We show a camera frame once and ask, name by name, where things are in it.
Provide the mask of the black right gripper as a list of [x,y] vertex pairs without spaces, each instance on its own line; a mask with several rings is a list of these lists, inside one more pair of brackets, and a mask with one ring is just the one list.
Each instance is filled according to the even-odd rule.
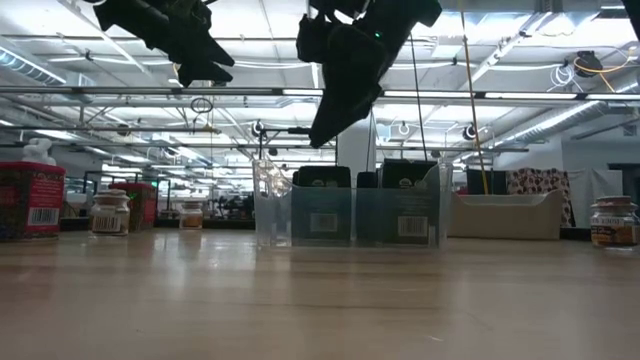
[[325,89],[309,133],[310,145],[320,148],[366,117],[381,92],[380,76],[415,25],[433,26],[442,7],[438,0],[310,0],[310,5],[316,16],[334,24],[322,66]]

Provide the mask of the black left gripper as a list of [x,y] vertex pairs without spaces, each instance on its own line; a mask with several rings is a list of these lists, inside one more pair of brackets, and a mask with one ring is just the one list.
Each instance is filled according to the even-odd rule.
[[[183,63],[178,69],[183,87],[194,81],[233,80],[215,63],[232,67],[235,60],[208,33],[197,34],[205,29],[202,0],[104,0],[93,10],[102,31],[117,25],[143,40],[148,49],[159,49],[172,62]],[[185,62],[192,58],[212,62]]]

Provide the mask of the dark tea boxes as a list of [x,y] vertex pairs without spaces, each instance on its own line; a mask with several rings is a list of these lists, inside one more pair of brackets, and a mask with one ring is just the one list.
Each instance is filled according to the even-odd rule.
[[357,189],[355,231],[360,246],[426,246],[436,236],[440,176],[433,161],[386,159],[379,187]]

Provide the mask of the paprika tin red lid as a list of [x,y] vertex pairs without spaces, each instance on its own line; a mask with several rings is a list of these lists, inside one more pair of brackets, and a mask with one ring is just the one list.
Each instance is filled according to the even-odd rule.
[[129,232],[149,230],[154,227],[157,211],[156,188],[147,183],[115,183],[110,189],[124,190],[129,197]]
[[55,239],[66,170],[33,162],[0,162],[0,243]]

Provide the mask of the glass spice jar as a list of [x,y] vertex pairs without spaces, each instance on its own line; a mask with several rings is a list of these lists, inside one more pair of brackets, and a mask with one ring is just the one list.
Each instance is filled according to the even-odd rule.
[[591,206],[591,242],[605,248],[633,248],[640,245],[638,206],[629,196],[600,197]]
[[93,197],[89,230],[98,235],[125,236],[129,233],[129,197],[125,190],[109,189]]
[[185,202],[180,210],[180,229],[201,229],[203,226],[204,214],[202,204],[198,201]]

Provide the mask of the clear plastic bin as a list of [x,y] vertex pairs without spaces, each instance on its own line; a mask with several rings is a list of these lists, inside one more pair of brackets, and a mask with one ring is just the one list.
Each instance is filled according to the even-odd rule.
[[[351,241],[347,247],[401,247],[416,246],[426,248],[440,248],[447,239],[450,220],[451,203],[451,175],[452,166],[449,163],[437,163],[440,176],[440,205],[439,220],[436,236],[426,246],[418,245],[376,245],[360,246],[356,241],[355,231],[355,193],[356,178],[351,174],[352,191],[352,219]],[[284,172],[274,163],[260,160],[253,165],[255,221],[257,243],[261,247],[294,246],[291,236],[291,194],[296,182],[297,171],[292,177],[286,177]]]

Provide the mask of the black rectangular panel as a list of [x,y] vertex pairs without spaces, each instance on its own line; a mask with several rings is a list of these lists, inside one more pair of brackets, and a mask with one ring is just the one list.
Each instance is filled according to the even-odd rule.
[[469,195],[507,195],[507,173],[469,169],[466,172],[467,191]]

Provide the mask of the white rounded object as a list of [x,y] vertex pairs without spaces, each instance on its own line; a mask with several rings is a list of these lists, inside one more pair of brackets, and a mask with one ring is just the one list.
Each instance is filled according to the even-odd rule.
[[50,156],[52,141],[46,138],[32,138],[23,147],[23,162],[56,166],[56,160]]

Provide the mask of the white plastic bin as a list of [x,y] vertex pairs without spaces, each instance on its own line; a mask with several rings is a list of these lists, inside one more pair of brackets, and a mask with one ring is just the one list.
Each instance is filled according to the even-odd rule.
[[559,190],[541,195],[451,194],[448,235],[456,238],[558,240],[563,214]]

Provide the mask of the floral patterned cloth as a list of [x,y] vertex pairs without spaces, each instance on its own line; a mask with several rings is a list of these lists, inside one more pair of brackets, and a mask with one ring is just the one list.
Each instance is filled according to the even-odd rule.
[[509,195],[539,195],[559,190],[563,196],[561,226],[576,226],[571,202],[571,187],[566,171],[557,168],[521,168],[506,173]]

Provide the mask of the white hanging sheet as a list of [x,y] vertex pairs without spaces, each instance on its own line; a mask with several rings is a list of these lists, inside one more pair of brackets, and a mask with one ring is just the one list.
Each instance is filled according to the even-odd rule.
[[591,206],[601,197],[623,195],[620,170],[581,169],[568,172],[570,200],[577,228],[589,228]]

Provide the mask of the long horizontal overhead rail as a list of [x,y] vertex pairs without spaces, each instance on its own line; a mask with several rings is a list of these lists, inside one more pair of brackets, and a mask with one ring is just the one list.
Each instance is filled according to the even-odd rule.
[[[476,91],[475,99],[489,100],[551,100],[551,101],[640,101],[640,93],[552,93],[552,92],[506,92]],[[27,87],[0,86],[0,94],[70,94],[70,95],[243,95],[243,96],[293,96],[321,97],[325,90],[303,88],[162,88],[162,87]],[[410,91],[383,90],[382,97],[387,98],[424,98],[424,99],[466,99],[469,92],[464,91]]]

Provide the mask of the black frame rig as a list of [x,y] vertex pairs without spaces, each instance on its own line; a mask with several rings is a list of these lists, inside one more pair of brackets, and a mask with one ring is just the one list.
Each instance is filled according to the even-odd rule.
[[310,128],[307,127],[288,127],[288,128],[261,128],[258,130],[258,139],[259,139],[259,143],[258,143],[258,158],[260,160],[263,159],[263,151],[265,148],[265,140],[268,138],[268,133],[274,133],[274,137],[276,137],[278,134],[282,133],[282,132],[286,132],[287,134],[290,135],[309,135],[311,132]]

